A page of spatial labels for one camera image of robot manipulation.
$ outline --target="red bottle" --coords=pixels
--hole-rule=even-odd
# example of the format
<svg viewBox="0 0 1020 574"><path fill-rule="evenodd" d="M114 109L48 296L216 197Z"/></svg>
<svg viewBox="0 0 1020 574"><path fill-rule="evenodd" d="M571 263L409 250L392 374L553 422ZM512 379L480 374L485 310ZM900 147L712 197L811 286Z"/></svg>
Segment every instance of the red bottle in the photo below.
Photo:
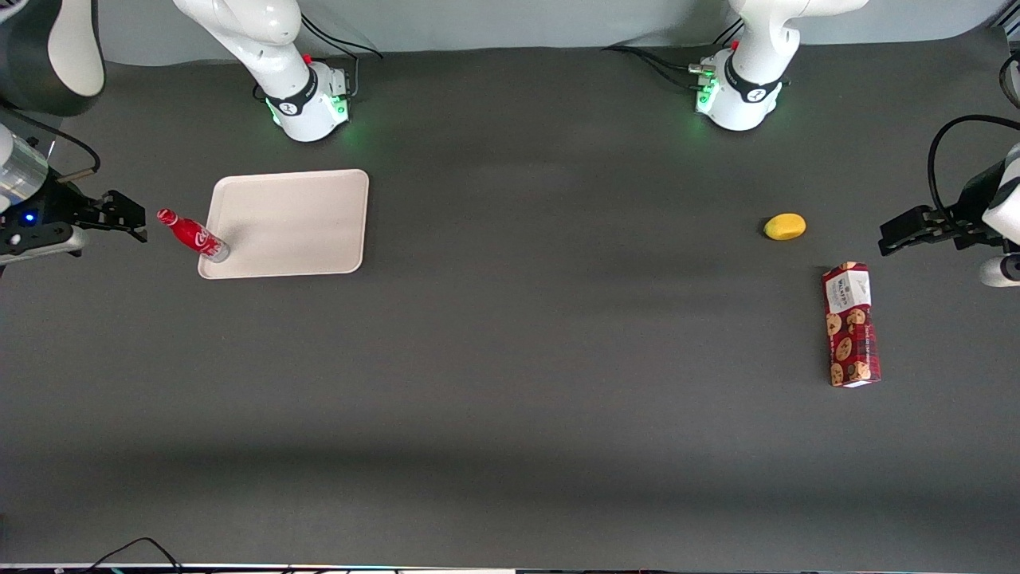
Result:
<svg viewBox="0 0 1020 574"><path fill-rule="evenodd" d="M209 232L202 223L180 217L169 209L160 209L156 212L156 217L170 227L182 243L198 251L203 257L208 257L210 261L218 263L230 256L231 247L222 239Z"/></svg>

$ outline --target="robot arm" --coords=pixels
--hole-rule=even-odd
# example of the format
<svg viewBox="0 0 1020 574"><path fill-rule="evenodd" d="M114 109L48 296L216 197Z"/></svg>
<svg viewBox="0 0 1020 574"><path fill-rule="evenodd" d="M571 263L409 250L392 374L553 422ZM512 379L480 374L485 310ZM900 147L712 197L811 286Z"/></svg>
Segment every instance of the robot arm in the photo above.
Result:
<svg viewBox="0 0 1020 574"><path fill-rule="evenodd" d="M347 76L306 62L294 47L297 0L173 0L251 72L273 119L292 139L320 140L347 121Z"/></svg>
<svg viewBox="0 0 1020 574"><path fill-rule="evenodd" d="M706 87L697 111L733 131L756 127L775 108L780 77L801 45L801 33L786 25L790 18L827 16L856 10L868 0L730 0L746 32L740 48L725 48L693 66L704 73ZM716 80L714 71L723 70Z"/></svg>
<svg viewBox="0 0 1020 574"><path fill-rule="evenodd" d="M104 83L95 0L20 0L0 8L4 107L74 115L95 103ZM146 240L144 208L115 191L91 199L70 178L0 124L0 267L50 253L79 254L86 227Z"/></svg>
<svg viewBox="0 0 1020 574"><path fill-rule="evenodd" d="M296 0L174 0L248 69L291 138L318 140L348 118L347 77L294 47ZM60 116L89 109L105 84L97 0L15 0L0 7L0 104ZM79 254L84 228L146 241L145 209L116 191L91 199L24 140L0 125L0 267Z"/></svg>
<svg viewBox="0 0 1020 574"><path fill-rule="evenodd" d="M78 115L105 84L94 0L20 0L0 9L0 98Z"/></svg>
<svg viewBox="0 0 1020 574"><path fill-rule="evenodd" d="M891 255L904 247L952 239L957 249L1000 247L1004 256L987 260L981 281L989 286L1020 285L1020 144L1006 159L974 175L960 199L945 211L918 205L881 225L878 248Z"/></svg>

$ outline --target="plastic tray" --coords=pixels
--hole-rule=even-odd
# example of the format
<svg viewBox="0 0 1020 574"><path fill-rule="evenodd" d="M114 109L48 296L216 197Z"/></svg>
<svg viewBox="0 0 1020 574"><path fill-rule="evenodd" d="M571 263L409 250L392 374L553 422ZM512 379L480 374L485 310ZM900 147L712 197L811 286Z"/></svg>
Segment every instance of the plastic tray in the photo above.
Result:
<svg viewBox="0 0 1020 574"><path fill-rule="evenodd" d="M205 278L351 272L361 265L368 173L361 169L223 177L206 226L231 256L205 257Z"/></svg>

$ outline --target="lemon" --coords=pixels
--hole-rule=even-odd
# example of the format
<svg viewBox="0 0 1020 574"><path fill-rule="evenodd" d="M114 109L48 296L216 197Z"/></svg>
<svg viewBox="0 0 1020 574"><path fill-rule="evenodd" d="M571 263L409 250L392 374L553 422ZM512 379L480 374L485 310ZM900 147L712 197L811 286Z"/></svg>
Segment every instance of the lemon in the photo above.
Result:
<svg viewBox="0 0 1020 574"><path fill-rule="evenodd" d="M776 241L786 241L804 234L808 223L797 213L779 213L765 223L765 234Z"/></svg>

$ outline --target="white wall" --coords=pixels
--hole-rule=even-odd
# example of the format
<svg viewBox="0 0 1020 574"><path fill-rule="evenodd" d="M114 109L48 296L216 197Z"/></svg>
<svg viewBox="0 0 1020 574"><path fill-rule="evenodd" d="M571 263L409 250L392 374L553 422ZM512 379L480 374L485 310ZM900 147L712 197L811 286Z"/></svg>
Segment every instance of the white wall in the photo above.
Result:
<svg viewBox="0 0 1020 574"><path fill-rule="evenodd" d="M861 10L797 22L808 44L949 38L977 27L1008 0L871 0ZM724 0L301 0L335 36L370 40L382 51L472 48L683 45L710 42L724 28ZM100 0L106 59L162 65L230 54L172 0ZM302 50L334 53L309 34Z"/></svg>

